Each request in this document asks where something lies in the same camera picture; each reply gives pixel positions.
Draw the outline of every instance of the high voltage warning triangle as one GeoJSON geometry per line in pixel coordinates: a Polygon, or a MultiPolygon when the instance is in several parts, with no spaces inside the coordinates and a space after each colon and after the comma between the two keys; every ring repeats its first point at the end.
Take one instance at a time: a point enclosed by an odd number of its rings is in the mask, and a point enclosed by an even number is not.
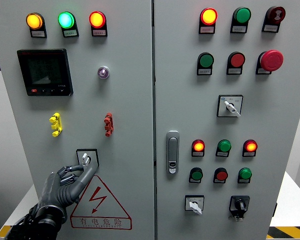
{"type": "Polygon", "coordinates": [[[80,229],[131,230],[132,219],[107,185],[94,175],[70,216],[80,229]]]}

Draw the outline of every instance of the digital power meter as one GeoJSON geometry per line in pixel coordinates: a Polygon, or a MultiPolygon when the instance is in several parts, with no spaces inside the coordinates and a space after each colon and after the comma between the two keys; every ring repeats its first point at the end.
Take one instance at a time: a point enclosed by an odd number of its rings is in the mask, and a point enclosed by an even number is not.
{"type": "Polygon", "coordinates": [[[16,53],[28,96],[74,93],[66,49],[22,49],[16,53]]]}

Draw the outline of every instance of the green indicator light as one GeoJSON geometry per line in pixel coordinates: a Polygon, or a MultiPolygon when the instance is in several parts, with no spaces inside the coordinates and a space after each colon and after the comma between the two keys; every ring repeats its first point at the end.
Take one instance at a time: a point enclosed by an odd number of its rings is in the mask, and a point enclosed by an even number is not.
{"type": "Polygon", "coordinates": [[[218,148],[221,150],[221,152],[228,152],[231,149],[231,143],[228,140],[221,140],[218,143],[218,148]]]}
{"type": "Polygon", "coordinates": [[[60,26],[64,29],[70,29],[75,24],[74,16],[67,11],[64,11],[59,14],[58,21],[60,26]]]}
{"type": "Polygon", "coordinates": [[[249,8],[242,7],[236,11],[234,16],[235,20],[237,20],[241,24],[244,24],[250,20],[251,11],[249,10],[249,8]]]}
{"type": "Polygon", "coordinates": [[[214,63],[214,58],[210,54],[205,54],[200,58],[200,64],[202,67],[210,67],[214,63]]]}
{"type": "Polygon", "coordinates": [[[242,178],[242,179],[249,179],[251,178],[252,176],[252,172],[249,168],[245,167],[245,168],[242,168],[239,172],[239,176],[242,178]]]}
{"type": "Polygon", "coordinates": [[[195,171],[194,173],[192,173],[192,178],[194,180],[200,180],[200,179],[202,179],[202,177],[203,177],[203,174],[199,171],[195,171]]]}

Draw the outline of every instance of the lightning bolt symbol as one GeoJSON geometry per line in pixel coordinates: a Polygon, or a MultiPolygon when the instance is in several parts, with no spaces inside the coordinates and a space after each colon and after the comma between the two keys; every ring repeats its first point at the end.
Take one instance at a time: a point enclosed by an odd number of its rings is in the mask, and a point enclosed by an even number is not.
{"type": "Polygon", "coordinates": [[[94,191],[94,193],[92,194],[89,202],[91,201],[95,201],[95,200],[99,200],[101,199],[101,201],[99,202],[98,206],[96,206],[96,208],[92,209],[92,213],[91,214],[94,214],[96,211],[97,211],[97,208],[102,204],[102,202],[106,199],[107,196],[101,196],[101,197],[97,197],[97,198],[94,198],[98,192],[100,191],[101,187],[97,187],[96,190],[94,191]]]}

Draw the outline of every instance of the robotic hand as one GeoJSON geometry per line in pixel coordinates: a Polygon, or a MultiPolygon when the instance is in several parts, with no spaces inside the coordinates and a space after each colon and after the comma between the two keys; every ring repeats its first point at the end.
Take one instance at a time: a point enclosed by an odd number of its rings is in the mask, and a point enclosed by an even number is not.
{"type": "Polygon", "coordinates": [[[51,173],[44,183],[39,202],[14,225],[5,240],[55,240],[67,221],[66,207],[79,203],[79,195],[95,175],[99,164],[64,166],[51,173]],[[68,172],[83,171],[80,177],[68,172]]]}

